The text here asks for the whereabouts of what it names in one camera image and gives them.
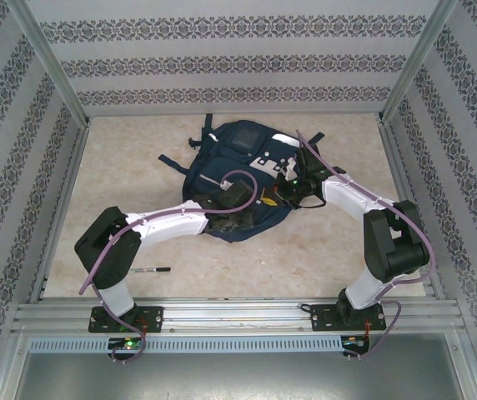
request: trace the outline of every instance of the black mounting plate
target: black mounting plate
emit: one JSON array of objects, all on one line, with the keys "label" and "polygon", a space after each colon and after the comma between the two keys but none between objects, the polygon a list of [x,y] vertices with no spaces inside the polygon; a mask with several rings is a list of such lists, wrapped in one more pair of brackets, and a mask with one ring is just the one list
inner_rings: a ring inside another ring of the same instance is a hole
[{"label": "black mounting plate", "polygon": [[[146,333],[160,333],[163,326],[162,307],[135,307],[120,319]],[[103,307],[94,307],[88,322],[90,333],[132,333],[129,329],[114,321]]]},{"label": "black mounting plate", "polygon": [[381,304],[352,311],[347,323],[343,322],[336,304],[311,304],[309,312],[315,332],[364,331],[366,320],[370,323],[371,331],[384,331],[387,328]]}]

